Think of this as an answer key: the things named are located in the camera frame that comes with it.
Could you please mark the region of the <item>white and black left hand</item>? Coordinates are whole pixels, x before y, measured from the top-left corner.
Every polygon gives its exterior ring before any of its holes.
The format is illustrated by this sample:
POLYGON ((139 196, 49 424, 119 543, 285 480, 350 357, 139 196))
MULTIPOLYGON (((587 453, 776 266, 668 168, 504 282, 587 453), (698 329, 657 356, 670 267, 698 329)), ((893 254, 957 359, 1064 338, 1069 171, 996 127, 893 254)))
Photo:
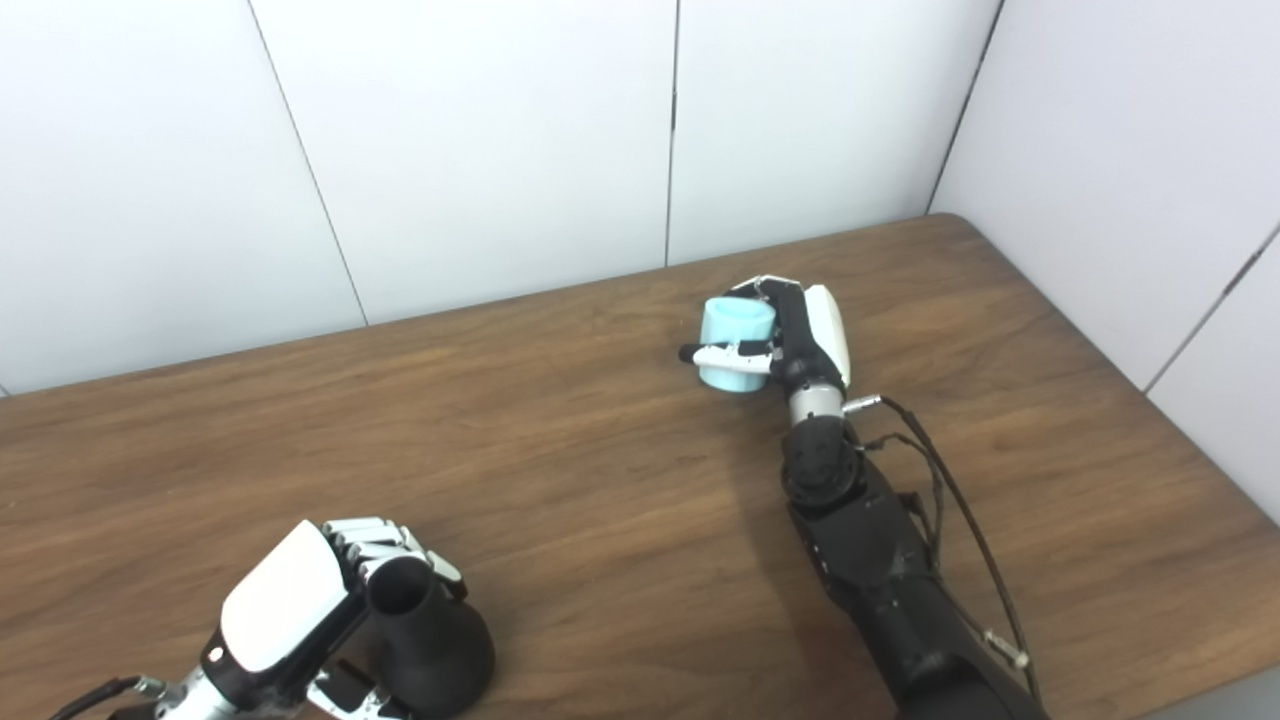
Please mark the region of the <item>white and black left hand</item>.
POLYGON ((296 710, 369 615, 366 589, 394 560, 424 562, 449 600, 462 573, 384 518, 302 520, 225 597, 201 669, 238 714, 296 710))

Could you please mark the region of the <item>white and black right hand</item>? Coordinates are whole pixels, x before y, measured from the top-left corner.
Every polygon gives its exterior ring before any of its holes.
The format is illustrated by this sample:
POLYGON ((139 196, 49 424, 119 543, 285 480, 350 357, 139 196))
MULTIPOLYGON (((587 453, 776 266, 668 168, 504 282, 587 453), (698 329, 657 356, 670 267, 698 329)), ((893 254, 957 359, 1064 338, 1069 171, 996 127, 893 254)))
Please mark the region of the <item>white and black right hand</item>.
POLYGON ((813 386, 846 393, 851 364, 844 319, 823 284, 756 275, 703 307, 700 340, 678 360, 709 387, 730 393, 763 389, 772 380, 788 395, 813 386))

